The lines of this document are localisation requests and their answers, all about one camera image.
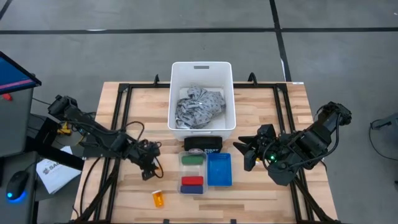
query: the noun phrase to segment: wooden table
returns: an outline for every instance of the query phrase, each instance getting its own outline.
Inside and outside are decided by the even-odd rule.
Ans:
[[[97,110],[96,121],[110,128],[113,117],[118,82],[106,82],[103,86]],[[290,105],[297,130],[304,129],[312,123],[312,114],[304,85],[287,83]],[[156,177],[143,181],[141,170],[129,161],[122,161],[119,171],[116,198],[114,201],[112,223],[156,222],[167,218],[175,222],[229,223],[237,219],[238,223],[295,223],[290,187],[276,185],[267,175],[262,165],[257,165],[251,172],[243,170],[243,155],[233,147],[232,142],[238,136],[254,135],[261,124],[274,124],[279,133],[279,124],[272,89],[235,89],[236,129],[224,142],[223,152],[231,154],[233,163],[232,187],[209,187],[205,195],[189,196],[177,192],[178,157],[183,150],[167,127],[169,106],[168,88],[133,89],[128,122],[145,123],[144,138],[162,142],[159,161],[164,168],[164,178]],[[280,101],[283,107],[286,130],[289,130],[282,93]],[[119,126],[123,113],[122,103],[119,114]],[[140,126],[129,126],[127,132],[137,137]],[[80,186],[75,200],[79,210],[80,193],[88,169],[94,159],[85,162],[81,174]],[[101,171],[101,159],[90,175],[83,199],[84,208],[98,192]],[[322,209],[332,218],[337,218],[329,188],[325,167],[320,163],[313,170],[306,170],[308,188]],[[155,208],[151,192],[162,190],[164,208]],[[306,217],[302,195],[298,192],[303,218]],[[103,200],[101,218],[105,217],[108,195]]]

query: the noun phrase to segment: computer monitor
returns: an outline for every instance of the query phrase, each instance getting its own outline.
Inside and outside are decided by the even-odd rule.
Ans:
[[[33,74],[0,52],[0,94],[41,86]]]

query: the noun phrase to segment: gray patterned cloth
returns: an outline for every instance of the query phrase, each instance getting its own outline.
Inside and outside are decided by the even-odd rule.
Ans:
[[[201,129],[211,118],[225,110],[225,100],[220,92],[207,91],[193,86],[188,97],[178,101],[175,124],[178,129]]]

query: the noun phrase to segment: gray floor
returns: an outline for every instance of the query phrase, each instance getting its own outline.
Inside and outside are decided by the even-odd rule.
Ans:
[[[280,0],[277,9],[283,28],[398,27],[396,1]],[[0,21],[0,30],[272,26],[269,2],[260,0],[13,0]],[[339,148],[326,160],[339,219],[395,223],[398,162],[372,150],[368,127],[398,111],[398,32],[283,38],[292,79],[305,82],[312,111],[336,101],[353,112],[353,122],[341,128]],[[250,72],[261,81],[284,80],[273,33],[0,35],[0,50],[43,81],[36,98],[70,95],[85,111],[96,110],[103,82],[153,80],[156,74],[169,80],[176,61],[228,61],[236,81]],[[32,112],[46,110],[34,103]],[[390,128],[373,132],[373,139],[383,154],[398,158]],[[66,222],[77,186],[75,179],[42,201],[39,222]]]

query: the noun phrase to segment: blue light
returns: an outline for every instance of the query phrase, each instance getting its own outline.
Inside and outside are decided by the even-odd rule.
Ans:
[[[19,198],[14,199],[14,200],[8,199],[8,202],[10,202],[10,203],[19,203],[19,202],[23,201],[24,198],[26,198],[26,195],[27,195],[26,191],[23,191],[23,193],[21,194],[21,196],[19,196]]]

